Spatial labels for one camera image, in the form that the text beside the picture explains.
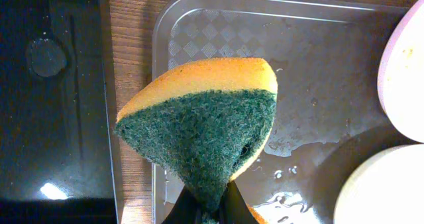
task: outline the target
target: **sponge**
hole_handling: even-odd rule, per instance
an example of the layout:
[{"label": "sponge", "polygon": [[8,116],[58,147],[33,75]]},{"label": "sponge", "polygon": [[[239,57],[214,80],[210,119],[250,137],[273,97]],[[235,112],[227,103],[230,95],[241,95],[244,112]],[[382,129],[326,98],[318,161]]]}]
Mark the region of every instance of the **sponge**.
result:
[{"label": "sponge", "polygon": [[214,58],[174,68],[118,113],[115,132],[178,174],[206,211],[258,157],[276,112],[277,81],[259,58]]}]

